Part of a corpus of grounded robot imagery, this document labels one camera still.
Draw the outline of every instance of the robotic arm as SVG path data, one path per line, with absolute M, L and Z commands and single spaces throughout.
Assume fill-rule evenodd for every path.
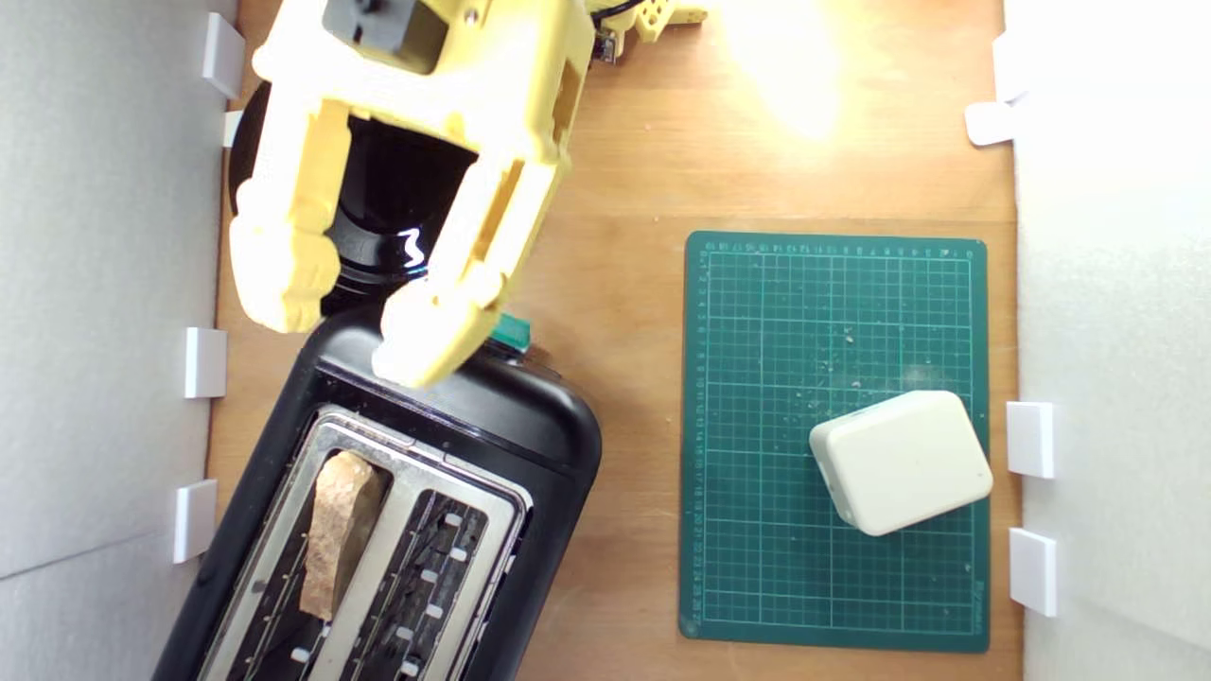
M 622 18 L 642 16 L 638 5 Z M 280 332 L 318 322 L 342 271 L 326 231 L 349 120 L 374 120 L 476 155 L 427 276 L 388 298 L 374 354 L 375 373 L 404 385 L 455 370 L 499 320 L 569 168 L 572 121 L 602 30 L 580 0 L 283 0 L 253 56 L 272 90 L 231 223 L 248 316 Z

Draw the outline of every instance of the black cable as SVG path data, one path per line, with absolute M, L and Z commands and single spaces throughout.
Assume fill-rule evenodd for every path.
M 626 0 L 620 5 L 614 5 L 613 7 L 606 7 L 604 10 L 597 10 L 596 12 L 589 15 L 593 18 L 593 24 L 599 25 L 602 19 L 608 19 L 610 17 L 616 17 L 627 10 L 633 10 L 639 5 L 644 4 L 647 0 Z

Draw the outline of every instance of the wooden table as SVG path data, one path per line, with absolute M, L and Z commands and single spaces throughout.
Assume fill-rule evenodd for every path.
M 259 45 L 275 0 L 242 0 Z M 596 65 L 575 164 L 511 311 L 593 406 L 606 450 L 521 673 L 576 679 L 981 679 L 1022 676 L 1008 595 L 1005 470 L 1017 394 L 1015 208 L 1008 148 L 974 149 L 963 108 L 993 95 L 997 0 L 721 0 L 701 28 Z M 245 93 L 251 92 L 246 80 Z M 992 648 L 983 656 L 682 639 L 676 626 L 682 273 L 694 229 L 978 238 L 992 343 Z M 302 343 L 248 322 L 224 252 L 228 396 L 208 474 L 225 505 Z

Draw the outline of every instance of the green cutting mat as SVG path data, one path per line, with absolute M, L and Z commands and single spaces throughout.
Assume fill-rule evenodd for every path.
M 867 537 L 808 448 L 817 423 L 945 389 L 988 451 L 983 244 L 699 231 L 685 258 L 682 633 L 986 651 L 987 499 Z

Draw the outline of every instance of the white wall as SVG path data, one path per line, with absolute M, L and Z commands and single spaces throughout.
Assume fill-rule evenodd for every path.
M 211 10 L 0 1 L 0 679 L 145 677 L 196 570 L 171 513 L 210 420 L 182 382 L 214 320 Z
M 1006 0 L 1033 46 L 1015 105 L 1021 395 L 1056 405 L 1058 617 L 1028 681 L 1211 679 L 1211 7 Z

